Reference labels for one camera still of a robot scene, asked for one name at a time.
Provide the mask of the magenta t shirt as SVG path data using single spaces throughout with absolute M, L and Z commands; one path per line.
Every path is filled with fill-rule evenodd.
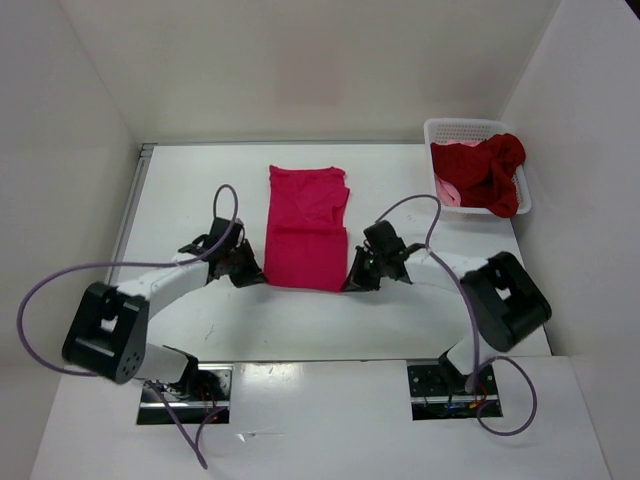
M 347 276 L 342 169 L 269 167 L 264 272 L 272 286 L 336 293 Z

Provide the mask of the dark red t shirt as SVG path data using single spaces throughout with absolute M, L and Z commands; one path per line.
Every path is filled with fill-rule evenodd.
M 516 214 L 512 177 L 526 153 L 515 136 L 497 134 L 475 147 L 433 143 L 431 151 L 435 175 L 459 191 L 460 207 L 484 208 L 502 218 Z

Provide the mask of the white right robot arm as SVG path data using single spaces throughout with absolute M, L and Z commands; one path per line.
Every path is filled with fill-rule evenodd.
M 461 296 L 470 333 L 438 359 L 439 382 L 450 393 L 473 389 L 483 368 L 513 350 L 552 316 L 544 294 L 509 252 L 483 259 L 438 254 L 418 243 L 390 254 L 358 246 L 341 290 L 377 291 L 384 278 Z

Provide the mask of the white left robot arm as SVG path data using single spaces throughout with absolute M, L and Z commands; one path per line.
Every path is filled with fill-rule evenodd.
M 63 358 L 116 384 L 150 381 L 177 399 L 194 396 L 206 382 L 198 358 L 148 342 L 150 321 L 188 293 L 224 276 L 236 288 L 266 282 L 246 240 L 221 246 L 202 259 L 205 252 L 205 237 L 200 236 L 179 249 L 167 268 L 117 285 L 91 284 L 63 343 Z

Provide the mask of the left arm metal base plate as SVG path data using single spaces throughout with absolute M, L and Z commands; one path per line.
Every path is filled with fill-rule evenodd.
M 136 424 L 168 425 L 173 419 L 166 410 L 169 405 L 177 419 L 186 425 L 200 424 L 208 415 L 214 424 L 228 424 L 234 367 L 232 364 L 200 364 L 195 376 L 186 383 L 160 383 L 158 391 L 144 385 L 141 392 Z

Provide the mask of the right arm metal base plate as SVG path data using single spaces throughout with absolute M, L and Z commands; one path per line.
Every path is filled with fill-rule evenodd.
M 478 410 L 483 418 L 503 416 L 492 367 L 481 371 L 473 393 L 463 381 L 448 380 L 436 360 L 408 362 L 406 369 L 414 421 L 473 419 Z

